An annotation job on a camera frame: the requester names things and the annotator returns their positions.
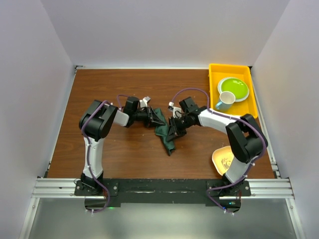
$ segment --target white backdrop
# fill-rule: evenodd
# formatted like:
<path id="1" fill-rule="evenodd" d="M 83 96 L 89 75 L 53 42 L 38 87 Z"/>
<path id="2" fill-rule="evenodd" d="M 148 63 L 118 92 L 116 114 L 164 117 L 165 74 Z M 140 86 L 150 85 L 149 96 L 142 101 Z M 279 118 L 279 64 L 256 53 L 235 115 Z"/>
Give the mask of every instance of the white backdrop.
<path id="1" fill-rule="evenodd" d="M 39 0 L 0 1 L 0 238 L 18 238 L 59 131 L 72 64 Z"/>
<path id="2" fill-rule="evenodd" d="M 77 65 L 253 65 L 289 0 L 42 0 Z"/>
<path id="3" fill-rule="evenodd" d="M 319 1 L 291 0 L 253 66 L 274 153 L 309 239 L 318 238 Z"/>

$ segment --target dark green towel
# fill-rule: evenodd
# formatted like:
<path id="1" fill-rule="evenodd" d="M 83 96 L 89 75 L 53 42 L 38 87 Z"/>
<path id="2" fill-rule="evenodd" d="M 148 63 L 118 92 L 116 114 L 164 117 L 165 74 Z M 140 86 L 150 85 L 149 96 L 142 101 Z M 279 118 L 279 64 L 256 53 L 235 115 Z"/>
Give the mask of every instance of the dark green towel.
<path id="1" fill-rule="evenodd" d="M 171 142 L 167 142 L 166 141 L 166 137 L 167 137 L 167 134 L 168 134 L 168 124 L 167 124 L 167 121 L 165 119 L 165 116 L 163 115 L 163 113 L 161 112 L 160 108 L 156 108 L 154 110 L 155 114 L 163 121 L 165 122 L 165 125 L 161 125 L 161 126 L 156 126 L 155 128 L 155 134 L 157 136 L 160 137 L 166 151 L 167 151 L 167 154 L 170 156 L 171 153 L 175 150 L 175 144 L 173 141 Z"/>

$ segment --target brown wooden surface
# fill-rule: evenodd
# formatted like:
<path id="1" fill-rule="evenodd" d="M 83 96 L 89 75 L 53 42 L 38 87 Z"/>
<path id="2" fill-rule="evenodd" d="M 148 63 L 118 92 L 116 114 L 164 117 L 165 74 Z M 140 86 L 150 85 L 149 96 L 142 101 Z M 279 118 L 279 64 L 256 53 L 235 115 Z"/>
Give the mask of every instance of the brown wooden surface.
<path id="1" fill-rule="evenodd" d="M 198 87 L 208 92 L 208 70 L 78 70 L 48 177 L 78 178 L 84 167 L 84 140 L 78 122 L 94 99 L 109 100 L 116 95 L 151 97 L 150 106 L 161 107 L 166 119 L 167 106 L 181 89 Z M 199 106 L 206 105 L 203 93 L 188 91 L 175 103 L 192 96 Z M 229 145 L 225 134 L 193 126 L 175 141 L 176 151 L 168 156 L 154 128 L 136 122 L 130 128 L 113 124 L 104 142 L 104 177 L 111 178 L 220 178 L 211 156 Z M 274 178 L 268 155 L 261 158 L 249 178 Z"/>

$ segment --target small bowl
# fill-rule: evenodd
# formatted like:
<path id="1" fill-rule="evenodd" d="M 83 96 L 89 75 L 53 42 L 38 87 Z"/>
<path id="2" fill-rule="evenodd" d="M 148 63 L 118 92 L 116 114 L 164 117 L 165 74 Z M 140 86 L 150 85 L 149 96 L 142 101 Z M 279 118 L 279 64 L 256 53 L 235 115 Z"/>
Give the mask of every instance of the small bowl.
<path id="1" fill-rule="evenodd" d="M 230 146 L 219 148 L 213 152 L 211 157 L 217 172 L 223 175 L 229 169 L 231 162 L 234 159 L 234 154 Z"/>
<path id="2" fill-rule="evenodd" d="M 246 91 L 247 91 L 247 94 L 246 94 L 244 97 L 237 98 L 236 95 L 237 95 L 237 94 L 240 94 L 240 92 L 235 92 L 235 91 L 238 90 L 238 88 L 237 88 L 236 90 L 234 90 L 234 89 L 227 89 L 227 91 L 232 92 L 232 93 L 236 96 L 235 102 L 241 102 L 241 101 L 244 101 L 245 99 L 247 99 L 248 96 L 249 96 L 249 88 L 248 88 L 247 84 L 246 84 L 244 81 L 242 81 L 242 80 L 240 80 L 240 79 L 238 79 L 238 78 L 236 78 L 236 77 L 226 77 L 226 78 L 222 79 L 222 80 L 218 83 L 218 86 L 217 86 L 218 92 L 219 92 L 220 94 L 223 92 L 223 90 L 222 90 L 222 85 L 223 85 L 223 83 L 224 83 L 226 80 L 229 80 L 229 79 L 233 79 L 233 83 L 234 83 L 234 84 L 239 85 L 242 90 L 246 90 Z"/>

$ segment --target beige bowl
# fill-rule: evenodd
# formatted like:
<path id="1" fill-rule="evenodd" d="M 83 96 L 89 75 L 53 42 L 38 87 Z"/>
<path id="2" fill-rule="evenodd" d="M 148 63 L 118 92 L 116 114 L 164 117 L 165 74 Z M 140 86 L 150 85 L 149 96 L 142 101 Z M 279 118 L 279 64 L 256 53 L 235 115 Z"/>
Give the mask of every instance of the beige bowl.
<path id="1" fill-rule="evenodd" d="M 234 159 L 234 154 L 231 151 L 230 146 L 226 146 L 215 150 L 211 159 L 216 167 L 217 172 L 220 175 L 223 175 L 230 167 L 231 162 Z"/>

